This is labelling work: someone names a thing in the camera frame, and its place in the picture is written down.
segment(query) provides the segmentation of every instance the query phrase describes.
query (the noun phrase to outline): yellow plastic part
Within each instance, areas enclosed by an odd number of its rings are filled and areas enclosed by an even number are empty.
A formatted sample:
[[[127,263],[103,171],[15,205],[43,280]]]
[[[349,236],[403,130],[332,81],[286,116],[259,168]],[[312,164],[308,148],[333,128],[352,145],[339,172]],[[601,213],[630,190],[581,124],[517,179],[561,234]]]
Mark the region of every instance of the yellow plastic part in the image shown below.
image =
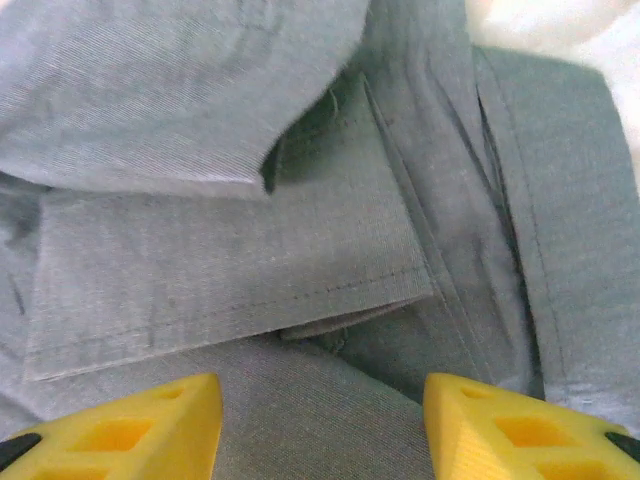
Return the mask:
[[[437,480],[640,479],[624,428],[524,395],[433,374],[424,415]]]
[[[216,375],[196,375],[16,434],[43,438],[1,480],[210,480],[222,426]]]

